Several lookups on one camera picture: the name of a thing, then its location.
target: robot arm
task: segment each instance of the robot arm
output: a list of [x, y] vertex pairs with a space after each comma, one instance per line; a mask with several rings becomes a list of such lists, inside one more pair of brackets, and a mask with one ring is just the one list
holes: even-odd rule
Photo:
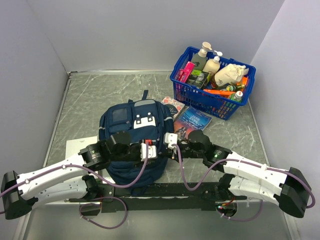
[[[179, 141], [174, 135], [167, 133], [165, 139], [168, 148], [175, 152], [175, 142]], [[274, 203], [296, 218], [303, 218], [306, 208], [315, 204], [314, 196], [311, 196], [312, 204], [307, 206], [311, 187], [296, 168], [291, 167], [287, 171], [252, 161], [230, 149], [212, 144], [201, 130], [191, 132], [185, 144], [180, 142], [178, 146], [184, 158], [201, 158], [208, 168], [230, 175], [224, 185], [234, 196]], [[179, 161], [179, 154], [173, 158]]]
[[[310, 189], [302, 173], [290, 168], [284, 170], [267, 167], [218, 145], [212, 144], [201, 130], [193, 131], [188, 139], [178, 141], [174, 133], [166, 133], [166, 150], [157, 154], [156, 146], [148, 146], [146, 141], [131, 144], [130, 135], [117, 133], [108, 140], [99, 141], [82, 149], [79, 154], [38, 171], [17, 175], [14, 171], [4, 175], [1, 192], [6, 219], [19, 218], [33, 207], [64, 199], [94, 199], [98, 192], [95, 178], [88, 175], [88, 169], [106, 169], [111, 161], [141, 163], [158, 156], [176, 161], [184, 158], [203, 159], [210, 170], [225, 173], [221, 186], [232, 196], [258, 198], [278, 205], [284, 212], [294, 217], [304, 216], [310, 194], [294, 177], [299, 178]], [[72, 165], [84, 166], [87, 170]], [[81, 177], [76, 181], [66, 180]]]

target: blue plastic basket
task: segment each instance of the blue plastic basket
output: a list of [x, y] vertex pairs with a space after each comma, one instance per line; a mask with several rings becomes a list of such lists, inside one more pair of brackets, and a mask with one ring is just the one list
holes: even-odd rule
[[[224, 68], [228, 64], [237, 64], [246, 65], [246, 67], [249, 69], [248, 74], [246, 75], [248, 80], [243, 91], [242, 102], [232, 101], [220, 95], [214, 95], [200, 90], [195, 86], [178, 81], [179, 70], [185, 68], [187, 62], [191, 61], [193, 55], [198, 52], [198, 48], [192, 46], [188, 47], [175, 64], [174, 69], [170, 75], [170, 79], [173, 82], [174, 99], [207, 114], [224, 120], [228, 120], [231, 115], [238, 109], [238, 107], [247, 104], [249, 95], [251, 94], [252, 88], [255, 83], [256, 68], [254, 66], [236, 61], [232, 58], [226, 59], [220, 57], [220, 68]], [[212, 52], [208, 52], [207, 57], [208, 59], [213, 59], [215, 55]]]

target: backpack handle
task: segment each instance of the backpack handle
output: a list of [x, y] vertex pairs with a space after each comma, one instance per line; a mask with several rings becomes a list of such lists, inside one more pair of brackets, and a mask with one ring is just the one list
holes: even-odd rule
[[144, 91], [143, 91], [143, 96], [142, 96], [142, 99], [141, 99], [141, 100], [146, 100], [146, 99], [147, 99], [147, 96], [148, 96], [148, 90], [144, 90]]

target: navy blue backpack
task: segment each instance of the navy blue backpack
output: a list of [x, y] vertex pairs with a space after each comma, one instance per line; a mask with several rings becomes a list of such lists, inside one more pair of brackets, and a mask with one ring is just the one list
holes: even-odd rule
[[[161, 152], [164, 145], [165, 133], [174, 132], [174, 123], [167, 106], [153, 99], [146, 99], [148, 91], [143, 93], [142, 100], [121, 103], [110, 107], [101, 117], [99, 124], [99, 139], [108, 139], [111, 135], [125, 131], [131, 135], [131, 142], [152, 140], [157, 152]], [[148, 164], [132, 188], [141, 188], [153, 184], [161, 177], [168, 159], [158, 157]], [[112, 162], [107, 168], [108, 173], [116, 184], [126, 185], [131, 183], [139, 174], [142, 166], [134, 162]]]

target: gray marble floor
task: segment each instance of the gray marble floor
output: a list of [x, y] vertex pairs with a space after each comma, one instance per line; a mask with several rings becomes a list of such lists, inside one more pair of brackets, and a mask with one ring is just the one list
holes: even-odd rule
[[[59, 118], [47, 165], [65, 158], [66, 141], [98, 135], [101, 115], [111, 106], [128, 99], [140, 100], [143, 90], [149, 98], [161, 101], [173, 97], [173, 85], [168, 74], [74, 74]], [[266, 163], [263, 148], [248, 105], [240, 107], [228, 121], [213, 117], [204, 130], [210, 140], [232, 149], [246, 158]], [[184, 170], [189, 182], [199, 181], [207, 170], [202, 161], [185, 159]], [[221, 173], [212, 171], [207, 182], [217, 181]], [[179, 165], [169, 161], [162, 183], [182, 182]]]

